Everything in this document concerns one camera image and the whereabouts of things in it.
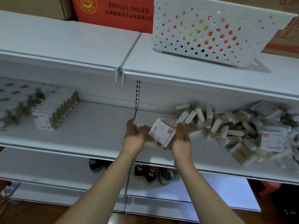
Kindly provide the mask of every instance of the logo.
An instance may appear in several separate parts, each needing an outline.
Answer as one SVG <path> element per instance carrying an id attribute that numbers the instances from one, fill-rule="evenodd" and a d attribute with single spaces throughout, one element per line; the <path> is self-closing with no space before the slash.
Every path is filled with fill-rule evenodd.
<path id="1" fill-rule="evenodd" d="M 77 3 L 80 8 L 88 14 L 93 14 L 97 9 L 96 0 L 77 0 Z"/>

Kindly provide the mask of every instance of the forearm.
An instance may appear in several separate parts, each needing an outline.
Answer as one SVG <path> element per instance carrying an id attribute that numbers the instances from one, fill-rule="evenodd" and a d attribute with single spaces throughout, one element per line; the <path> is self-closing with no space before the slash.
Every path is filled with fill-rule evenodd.
<path id="1" fill-rule="evenodd" d="M 202 224 L 244 224 L 227 206 L 193 163 L 177 166 Z"/>
<path id="2" fill-rule="evenodd" d="M 103 176 L 56 224 L 108 223 L 133 158 L 131 154 L 120 153 Z"/>

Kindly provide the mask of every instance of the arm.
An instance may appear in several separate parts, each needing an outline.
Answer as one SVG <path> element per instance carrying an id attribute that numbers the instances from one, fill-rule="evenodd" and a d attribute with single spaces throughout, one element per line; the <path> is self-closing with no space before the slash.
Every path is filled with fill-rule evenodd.
<path id="1" fill-rule="evenodd" d="M 183 132 L 182 124 L 178 124 L 176 130 L 172 147 L 175 165 L 181 174 L 200 223 L 245 224 L 195 168 L 190 138 Z"/>
<path id="2" fill-rule="evenodd" d="M 144 145 L 149 127 L 136 134 L 133 119 L 127 122 L 123 149 L 103 176 L 84 194 L 56 224 L 107 224 L 125 177 Z"/>

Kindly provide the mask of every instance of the white plastic basket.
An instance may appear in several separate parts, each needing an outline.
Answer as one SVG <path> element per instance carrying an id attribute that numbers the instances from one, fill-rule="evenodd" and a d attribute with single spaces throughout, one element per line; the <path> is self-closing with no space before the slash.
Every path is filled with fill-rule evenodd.
<path id="1" fill-rule="evenodd" d="M 297 16 L 219 0 L 155 0 L 154 49 L 247 67 Z"/>

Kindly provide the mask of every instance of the hand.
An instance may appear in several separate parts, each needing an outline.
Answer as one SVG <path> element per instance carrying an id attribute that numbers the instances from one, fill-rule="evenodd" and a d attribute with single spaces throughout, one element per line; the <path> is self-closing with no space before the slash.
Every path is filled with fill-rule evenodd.
<path id="1" fill-rule="evenodd" d="M 122 152 L 136 158 L 144 146 L 145 135 L 150 131 L 150 128 L 145 125 L 139 133 L 136 133 L 133 121 L 134 119 L 130 119 L 127 122 L 127 132 L 123 140 Z"/>
<path id="2" fill-rule="evenodd" d="M 176 166 L 193 164 L 191 154 L 191 140 L 184 132 L 182 123 L 176 126 L 176 137 L 172 144 L 172 154 Z"/>

